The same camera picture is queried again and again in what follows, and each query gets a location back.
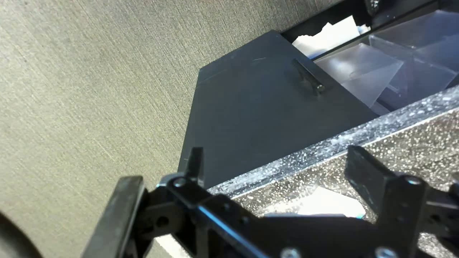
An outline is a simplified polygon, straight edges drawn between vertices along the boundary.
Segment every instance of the glittery surface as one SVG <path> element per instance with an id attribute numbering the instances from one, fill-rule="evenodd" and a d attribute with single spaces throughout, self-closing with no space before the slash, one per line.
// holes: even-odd
<path id="1" fill-rule="evenodd" d="M 364 147 L 391 170 L 417 175 L 431 186 L 447 191 L 452 183 L 451 174 L 458 172 L 459 167 L 459 108 Z M 335 156 L 236 197 L 235 201 L 259 216 L 294 213 L 301 206 L 302 198 L 311 194 L 317 186 L 322 186 L 358 199 L 367 210 L 365 219 L 374 221 L 374 213 L 344 178 L 345 161 L 345 154 Z M 454 257 L 431 235 L 422 234 L 419 245 L 434 257 Z"/>
<path id="2" fill-rule="evenodd" d="M 212 187 L 209 192 L 223 193 L 230 197 L 242 195 L 332 158 L 344 152 L 349 145 L 363 145 L 380 140 L 457 107 L 459 107 L 459 86 L 429 96 L 340 135 L 256 168 Z"/>

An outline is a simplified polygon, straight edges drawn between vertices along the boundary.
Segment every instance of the black metal arm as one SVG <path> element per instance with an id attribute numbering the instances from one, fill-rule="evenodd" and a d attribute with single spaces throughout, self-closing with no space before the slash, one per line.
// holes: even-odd
<path id="1" fill-rule="evenodd" d="M 172 234 L 192 256 L 208 257 L 430 257 L 417 249 L 420 232 L 437 235 L 458 254 L 458 195 L 421 178 L 395 175 L 365 149 L 349 148 L 345 174 L 378 214 L 375 224 L 346 217 L 258 218 L 224 195 L 196 183 L 202 149 L 187 171 L 148 193 L 141 177 L 121 178 L 84 258 L 145 257 L 153 239 Z"/>

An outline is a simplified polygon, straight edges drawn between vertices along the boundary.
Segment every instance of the clear plastic box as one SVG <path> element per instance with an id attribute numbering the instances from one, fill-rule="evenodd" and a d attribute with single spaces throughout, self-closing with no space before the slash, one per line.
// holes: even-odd
<path id="1" fill-rule="evenodd" d="M 445 89 L 459 72 L 459 14 L 435 11 L 370 35 L 370 45 L 404 62 L 380 100 L 393 108 Z"/>
<path id="2" fill-rule="evenodd" d="M 403 62 L 361 43 L 316 64 L 371 108 Z"/>

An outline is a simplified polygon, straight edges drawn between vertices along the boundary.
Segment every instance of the textured gray carpet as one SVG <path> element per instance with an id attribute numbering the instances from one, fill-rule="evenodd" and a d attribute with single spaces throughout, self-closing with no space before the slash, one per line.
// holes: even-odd
<path id="1" fill-rule="evenodd" d="M 175 172 L 198 69 L 337 0 L 0 0 L 0 210 L 78 257 L 118 179 Z"/>

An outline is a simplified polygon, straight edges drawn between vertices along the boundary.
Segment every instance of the gray fabric surface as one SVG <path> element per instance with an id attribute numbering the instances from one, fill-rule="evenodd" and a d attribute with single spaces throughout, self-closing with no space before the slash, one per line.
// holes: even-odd
<path id="1" fill-rule="evenodd" d="M 122 175 L 175 172 L 198 69 L 337 0 L 0 0 L 0 210 L 78 257 Z"/>

